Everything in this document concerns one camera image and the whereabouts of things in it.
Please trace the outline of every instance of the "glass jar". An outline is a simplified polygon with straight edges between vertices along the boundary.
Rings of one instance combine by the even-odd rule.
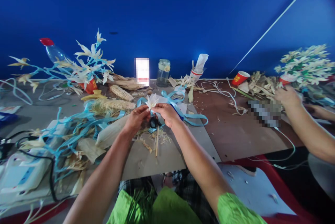
[[[158,63],[158,74],[156,84],[158,87],[167,87],[170,73],[170,61],[167,59],[160,59]]]

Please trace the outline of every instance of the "plaid shorts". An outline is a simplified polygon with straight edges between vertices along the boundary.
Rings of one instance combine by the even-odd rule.
[[[202,223],[218,223],[205,195],[188,169],[173,172],[172,182],[176,186],[176,193],[190,205]],[[152,187],[154,185],[150,176],[124,180],[120,182],[118,193],[123,189],[133,196],[135,189],[150,192]]]

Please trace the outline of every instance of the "dried corn cob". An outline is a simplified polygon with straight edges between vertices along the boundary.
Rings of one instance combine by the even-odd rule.
[[[110,111],[112,109],[119,110],[133,110],[135,109],[135,104],[124,101],[124,100],[116,100],[116,99],[97,99],[92,104],[92,109],[95,111]]]
[[[132,101],[134,98],[132,95],[130,95],[128,92],[126,92],[121,87],[118,87],[117,85],[111,85],[110,86],[111,92],[113,92],[115,95],[117,95],[119,98],[122,98],[126,101]]]

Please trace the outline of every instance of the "red bottle cap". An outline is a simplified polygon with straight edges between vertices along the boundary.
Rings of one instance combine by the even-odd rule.
[[[44,37],[40,39],[40,42],[44,45],[44,46],[51,46],[51,45],[55,45],[53,43],[53,41],[50,38]]]

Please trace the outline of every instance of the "black scissors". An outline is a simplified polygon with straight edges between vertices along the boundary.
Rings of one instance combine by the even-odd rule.
[[[156,117],[156,115],[153,115],[153,116],[150,118],[149,124],[150,124],[150,127],[151,127],[151,128],[154,128],[154,129],[156,129],[157,126],[161,126],[161,125],[162,125],[162,124],[159,122],[159,120],[158,120],[158,118]]]

